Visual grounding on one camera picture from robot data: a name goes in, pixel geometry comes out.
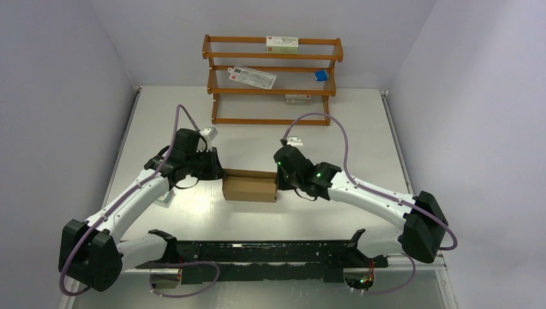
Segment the orange wooden shelf rack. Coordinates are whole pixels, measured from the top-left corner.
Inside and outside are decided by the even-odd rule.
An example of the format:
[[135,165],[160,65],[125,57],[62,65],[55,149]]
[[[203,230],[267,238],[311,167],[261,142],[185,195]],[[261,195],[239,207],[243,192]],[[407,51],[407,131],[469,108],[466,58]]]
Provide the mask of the orange wooden shelf rack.
[[344,59],[340,38],[299,38],[297,51],[281,52],[268,45],[272,36],[205,35],[202,57],[208,62],[207,92],[212,95],[211,122],[237,125],[288,125],[291,119],[222,117],[226,95],[279,96],[309,104],[318,99],[320,120],[300,120],[303,126],[328,126],[330,99],[336,96],[335,67]]

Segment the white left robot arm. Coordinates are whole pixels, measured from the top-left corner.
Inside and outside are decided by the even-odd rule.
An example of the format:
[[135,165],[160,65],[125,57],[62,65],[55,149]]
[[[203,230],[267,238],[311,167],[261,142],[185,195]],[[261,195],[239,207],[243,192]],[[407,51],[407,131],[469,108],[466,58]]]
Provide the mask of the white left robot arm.
[[71,220],[62,230],[60,284],[70,277],[98,292],[108,289],[127,269],[146,263],[168,268],[181,262],[177,239],[158,229],[123,240],[128,228],[160,197],[186,177],[197,181],[224,176],[212,142],[218,131],[179,129],[170,145],[144,165],[133,183],[110,204],[84,221]]

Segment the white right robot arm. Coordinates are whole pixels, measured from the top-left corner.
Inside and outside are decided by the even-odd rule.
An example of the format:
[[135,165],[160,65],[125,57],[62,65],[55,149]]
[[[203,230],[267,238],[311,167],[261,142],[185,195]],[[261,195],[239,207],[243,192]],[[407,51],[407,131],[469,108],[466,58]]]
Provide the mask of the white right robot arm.
[[371,258],[406,254],[422,262],[434,262],[446,234],[447,219],[429,192],[401,194],[346,174],[327,162],[313,164],[301,151],[284,145],[274,154],[281,191],[307,194],[311,199],[337,201],[377,216],[393,229],[368,235],[347,250],[349,262],[364,266]]

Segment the brown cardboard box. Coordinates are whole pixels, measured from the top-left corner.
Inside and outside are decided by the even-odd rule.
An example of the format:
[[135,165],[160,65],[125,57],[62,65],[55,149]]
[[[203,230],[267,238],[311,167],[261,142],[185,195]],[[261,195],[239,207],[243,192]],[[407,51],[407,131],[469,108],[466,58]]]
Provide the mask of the brown cardboard box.
[[228,201],[275,203],[277,200],[277,173],[224,169],[222,193]]

